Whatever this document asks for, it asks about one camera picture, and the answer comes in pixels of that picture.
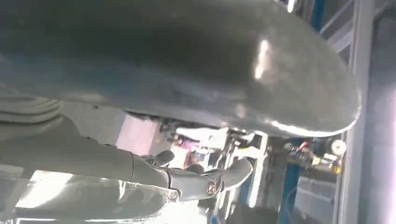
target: metal pipe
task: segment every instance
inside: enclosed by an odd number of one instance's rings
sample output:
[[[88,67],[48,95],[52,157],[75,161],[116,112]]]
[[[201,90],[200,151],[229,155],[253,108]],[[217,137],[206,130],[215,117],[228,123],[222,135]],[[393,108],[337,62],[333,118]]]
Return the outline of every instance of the metal pipe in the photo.
[[[333,23],[345,12],[345,10],[352,4],[354,0],[347,1],[330,19],[329,21],[322,27],[319,31],[320,34],[324,33]]]
[[[349,66],[355,76],[359,76],[361,90],[361,117],[347,135],[345,165],[342,172],[340,204],[338,211],[339,224],[358,223],[359,197],[361,188],[361,168],[363,155],[363,137],[366,119],[368,76],[372,44],[374,19],[374,1],[360,0],[354,6],[353,40]]]

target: bolt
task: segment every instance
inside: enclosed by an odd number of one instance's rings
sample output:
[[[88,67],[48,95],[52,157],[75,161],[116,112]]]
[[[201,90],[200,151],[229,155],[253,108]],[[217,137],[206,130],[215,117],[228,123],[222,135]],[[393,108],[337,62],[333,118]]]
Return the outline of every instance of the bolt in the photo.
[[[212,195],[216,192],[216,183],[210,182],[206,188],[206,193]]]

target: blue lift column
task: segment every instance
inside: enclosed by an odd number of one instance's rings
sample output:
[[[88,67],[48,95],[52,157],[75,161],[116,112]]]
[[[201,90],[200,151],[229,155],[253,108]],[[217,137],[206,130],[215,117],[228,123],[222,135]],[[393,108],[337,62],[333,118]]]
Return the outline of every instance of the blue lift column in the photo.
[[[304,139],[291,139],[293,145],[300,145]],[[286,165],[285,178],[283,182],[283,191],[281,207],[278,212],[278,224],[291,224],[293,221],[293,210],[296,203],[298,179],[300,178],[300,166],[298,164],[288,163]]]
[[[315,0],[311,18],[311,26],[320,31],[322,17],[325,8],[325,0]],[[291,139],[293,145],[300,145],[304,139]],[[300,178],[301,168],[297,164],[288,163],[286,166],[285,178],[283,182],[283,192],[281,206],[278,213],[278,224],[292,224],[293,211],[296,204],[298,179]]]

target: fluorescent light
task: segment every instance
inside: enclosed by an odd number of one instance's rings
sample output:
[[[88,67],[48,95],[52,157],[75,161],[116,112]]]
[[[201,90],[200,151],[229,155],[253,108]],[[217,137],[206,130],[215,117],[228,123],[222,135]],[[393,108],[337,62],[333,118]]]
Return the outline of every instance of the fluorescent light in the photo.
[[[287,3],[287,11],[289,13],[293,12],[295,3],[296,3],[296,0],[289,0],[289,2]]]

